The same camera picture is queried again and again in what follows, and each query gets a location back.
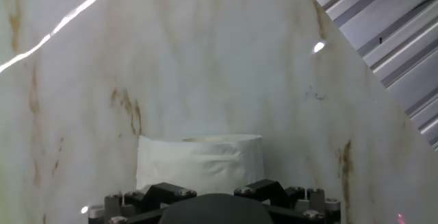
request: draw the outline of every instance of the silver bolt head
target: silver bolt head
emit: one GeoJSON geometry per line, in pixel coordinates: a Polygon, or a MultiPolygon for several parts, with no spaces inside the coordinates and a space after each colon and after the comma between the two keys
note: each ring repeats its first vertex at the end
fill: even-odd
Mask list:
{"type": "Polygon", "coordinates": [[[326,201],[327,201],[327,202],[330,202],[330,203],[336,203],[336,202],[338,202],[338,200],[337,200],[337,199],[334,199],[334,198],[327,198],[326,201]]]}
{"type": "Polygon", "coordinates": [[[128,219],[123,216],[115,216],[109,220],[109,224],[126,224],[128,223],[128,219]]]}
{"type": "Polygon", "coordinates": [[[310,188],[311,192],[320,192],[321,190],[321,188],[310,188]]]}
{"type": "Polygon", "coordinates": [[[188,196],[188,195],[192,195],[192,194],[194,193],[194,191],[193,191],[193,190],[189,190],[189,189],[182,189],[182,190],[179,190],[178,193],[179,193],[181,196],[186,197],[186,196],[188,196]]]}
{"type": "Polygon", "coordinates": [[[313,219],[317,218],[318,214],[319,214],[319,212],[316,210],[307,210],[307,211],[303,212],[302,215],[308,219],[313,220],[313,219]]]}
{"type": "Polygon", "coordinates": [[[140,193],[140,192],[138,190],[135,190],[135,191],[126,192],[126,195],[128,195],[128,196],[135,196],[138,193],[140,193]]]}
{"type": "Polygon", "coordinates": [[[113,194],[113,195],[108,195],[108,197],[110,197],[110,198],[118,198],[118,197],[122,197],[122,195],[120,195],[120,194],[113,194]]]}
{"type": "Polygon", "coordinates": [[[300,186],[292,186],[292,190],[304,190],[304,188],[300,186]]]}
{"type": "Polygon", "coordinates": [[[253,189],[249,188],[248,186],[244,186],[244,187],[238,188],[237,191],[242,193],[242,194],[249,194],[253,191],[253,189]]]}

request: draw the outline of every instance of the toilet paper roll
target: toilet paper roll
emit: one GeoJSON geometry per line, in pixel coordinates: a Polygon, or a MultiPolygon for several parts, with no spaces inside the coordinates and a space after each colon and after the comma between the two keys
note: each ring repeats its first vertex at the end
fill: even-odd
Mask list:
{"type": "Polygon", "coordinates": [[[264,179],[261,136],[221,135],[138,141],[137,189],[162,182],[198,195],[229,193],[264,179]]]}

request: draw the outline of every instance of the brown stain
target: brown stain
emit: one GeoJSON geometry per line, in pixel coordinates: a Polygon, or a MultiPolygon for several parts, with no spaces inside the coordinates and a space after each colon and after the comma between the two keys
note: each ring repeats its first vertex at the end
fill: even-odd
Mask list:
{"type": "Polygon", "coordinates": [[[138,106],[138,101],[136,100],[136,115],[138,117],[138,122],[139,122],[139,135],[143,135],[143,131],[142,131],[142,114],[140,111],[140,107],[138,106]]]}
{"type": "Polygon", "coordinates": [[[116,102],[116,98],[117,98],[117,90],[116,89],[114,89],[114,91],[112,92],[112,94],[111,94],[111,102],[112,103],[114,103],[114,102],[116,102]]]}
{"type": "Polygon", "coordinates": [[[36,63],[34,64],[34,69],[32,71],[31,79],[31,89],[29,92],[29,109],[34,114],[34,123],[32,125],[32,135],[31,135],[31,155],[34,160],[35,175],[34,175],[34,185],[40,187],[41,183],[41,172],[38,165],[38,158],[44,155],[44,148],[42,148],[40,129],[38,125],[38,117],[40,113],[40,103],[38,100],[38,82],[36,80],[36,63]]]}
{"type": "Polygon", "coordinates": [[[15,0],[15,6],[16,6],[16,15],[10,14],[9,15],[9,23],[12,28],[12,41],[11,46],[14,52],[17,52],[18,49],[18,33],[20,32],[21,27],[21,7],[19,0],[15,0]]]}
{"type": "Polygon", "coordinates": [[[351,224],[350,217],[350,173],[353,172],[353,163],[351,160],[351,139],[348,141],[344,147],[344,152],[342,155],[343,166],[342,166],[342,188],[345,199],[345,211],[346,211],[346,222],[351,224]]]}
{"type": "Polygon", "coordinates": [[[315,6],[316,14],[318,15],[318,25],[320,26],[321,39],[326,40],[326,35],[324,33],[324,19],[322,17],[323,15],[325,15],[326,12],[316,0],[313,0],[313,5],[315,6]]]}
{"type": "Polygon", "coordinates": [[[134,127],[134,115],[132,115],[132,114],[131,114],[131,128],[132,128],[132,133],[137,134],[137,131],[134,127]]]}
{"type": "Polygon", "coordinates": [[[35,166],[34,185],[39,188],[41,183],[41,173],[35,158],[34,158],[34,166],[35,166]]]}
{"type": "Polygon", "coordinates": [[[40,111],[40,102],[38,100],[38,92],[37,92],[37,81],[36,81],[36,64],[34,66],[34,71],[32,73],[32,88],[31,88],[31,94],[29,96],[29,107],[30,110],[37,114],[40,111]]]}
{"type": "Polygon", "coordinates": [[[55,162],[55,167],[54,167],[53,170],[52,170],[52,176],[55,176],[55,171],[56,171],[56,169],[57,169],[57,167],[58,167],[59,164],[60,164],[60,161],[59,161],[59,160],[56,160],[56,162],[55,162]]]}
{"type": "Polygon", "coordinates": [[[132,115],[132,104],[129,100],[128,90],[126,88],[123,89],[123,103],[125,104],[125,110],[128,115],[132,115]]]}

